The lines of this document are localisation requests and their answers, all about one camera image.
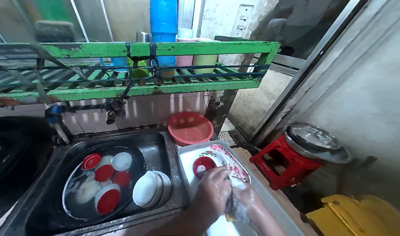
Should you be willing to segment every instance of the blue cup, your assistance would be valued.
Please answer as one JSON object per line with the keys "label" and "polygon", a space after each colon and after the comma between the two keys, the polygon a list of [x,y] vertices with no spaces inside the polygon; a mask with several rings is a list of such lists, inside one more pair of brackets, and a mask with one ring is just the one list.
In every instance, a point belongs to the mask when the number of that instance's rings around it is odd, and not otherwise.
{"label": "blue cup", "polygon": [[[125,57],[112,57],[111,58],[111,64],[106,65],[104,61],[102,60],[102,57],[99,58],[99,61],[101,62],[102,66],[122,66],[122,67],[127,67],[127,59]],[[127,69],[114,69],[113,71],[119,72],[119,73],[126,73]]]}

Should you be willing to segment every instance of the red plastic stool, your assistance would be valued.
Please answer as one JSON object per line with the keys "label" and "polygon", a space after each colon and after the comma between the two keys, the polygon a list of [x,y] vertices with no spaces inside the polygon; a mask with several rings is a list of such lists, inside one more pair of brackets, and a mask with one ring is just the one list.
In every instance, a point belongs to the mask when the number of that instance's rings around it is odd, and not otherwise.
{"label": "red plastic stool", "polygon": [[[275,173],[264,161],[263,156],[277,150],[287,164],[286,169],[279,175]],[[285,135],[278,137],[267,145],[263,150],[250,158],[270,182],[270,188],[280,188],[300,183],[308,174],[318,169],[321,165],[316,161],[304,158],[295,153],[286,143]]]}

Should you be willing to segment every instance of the stainless steel sink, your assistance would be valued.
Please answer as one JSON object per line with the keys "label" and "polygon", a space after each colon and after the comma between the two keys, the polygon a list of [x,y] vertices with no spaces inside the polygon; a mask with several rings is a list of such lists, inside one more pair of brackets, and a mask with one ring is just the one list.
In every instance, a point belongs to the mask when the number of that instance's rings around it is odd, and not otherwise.
{"label": "stainless steel sink", "polygon": [[[142,152],[146,170],[159,170],[172,182],[171,199],[163,206],[146,210],[131,202],[123,210],[96,224],[65,217],[59,202],[58,189],[69,176],[68,166],[80,162],[76,157],[82,151],[107,141],[131,142]],[[56,147],[45,170],[19,200],[0,228],[0,235],[83,235],[96,236],[157,218],[176,214],[188,205],[186,187],[182,184],[176,146],[166,127],[119,130],[82,135],[64,147]]]}

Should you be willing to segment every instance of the pink cup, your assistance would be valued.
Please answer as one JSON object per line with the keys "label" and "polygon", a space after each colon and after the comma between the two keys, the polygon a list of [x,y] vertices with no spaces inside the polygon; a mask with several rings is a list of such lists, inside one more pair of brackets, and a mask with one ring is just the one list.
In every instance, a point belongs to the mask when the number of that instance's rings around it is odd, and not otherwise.
{"label": "pink cup", "polygon": [[[178,38],[177,42],[196,42],[196,38]],[[193,55],[189,56],[176,56],[175,59],[176,66],[192,66],[193,65]]]}

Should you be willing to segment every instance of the metal pot lid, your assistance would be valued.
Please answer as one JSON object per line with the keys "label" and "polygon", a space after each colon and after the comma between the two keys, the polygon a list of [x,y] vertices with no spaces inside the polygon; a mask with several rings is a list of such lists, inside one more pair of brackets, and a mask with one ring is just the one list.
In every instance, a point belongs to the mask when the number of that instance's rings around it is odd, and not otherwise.
{"label": "metal pot lid", "polygon": [[311,160],[319,160],[322,162],[331,162],[338,164],[346,164],[349,163],[353,157],[350,155],[348,150],[345,147],[341,147],[340,149],[326,151],[318,151],[318,150],[309,150],[298,143],[296,143],[291,137],[289,129],[285,131],[285,140],[287,145],[297,154],[301,155],[304,158],[308,158]]}
{"label": "metal pot lid", "polygon": [[292,135],[310,145],[333,150],[343,147],[338,139],[320,127],[303,122],[293,123],[290,127]]}

